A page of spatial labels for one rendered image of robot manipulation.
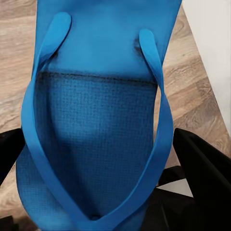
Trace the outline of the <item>sandal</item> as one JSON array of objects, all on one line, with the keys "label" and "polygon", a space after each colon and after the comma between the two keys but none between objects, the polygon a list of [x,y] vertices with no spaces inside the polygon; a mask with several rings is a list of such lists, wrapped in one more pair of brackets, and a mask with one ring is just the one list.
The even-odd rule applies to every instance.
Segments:
[{"label": "sandal", "polygon": [[173,142],[162,66],[181,3],[38,0],[16,183],[40,231],[140,231]]}]

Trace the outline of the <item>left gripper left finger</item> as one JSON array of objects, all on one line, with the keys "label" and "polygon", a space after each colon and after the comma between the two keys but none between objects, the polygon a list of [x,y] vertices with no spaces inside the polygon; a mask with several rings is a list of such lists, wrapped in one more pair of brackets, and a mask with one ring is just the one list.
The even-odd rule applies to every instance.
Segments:
[{"label": "left gripper left finger", "polygon": [[0,133],[0,186],[25,147],[21,128]]}]

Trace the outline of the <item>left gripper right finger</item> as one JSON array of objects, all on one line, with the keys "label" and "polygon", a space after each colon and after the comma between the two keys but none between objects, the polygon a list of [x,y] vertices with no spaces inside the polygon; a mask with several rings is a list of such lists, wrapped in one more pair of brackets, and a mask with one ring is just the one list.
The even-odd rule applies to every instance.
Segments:
[{"label": "left gripper right finger", "polygon": [[231,231],[231,159],[175,128],[173,146],[207,231]]}]

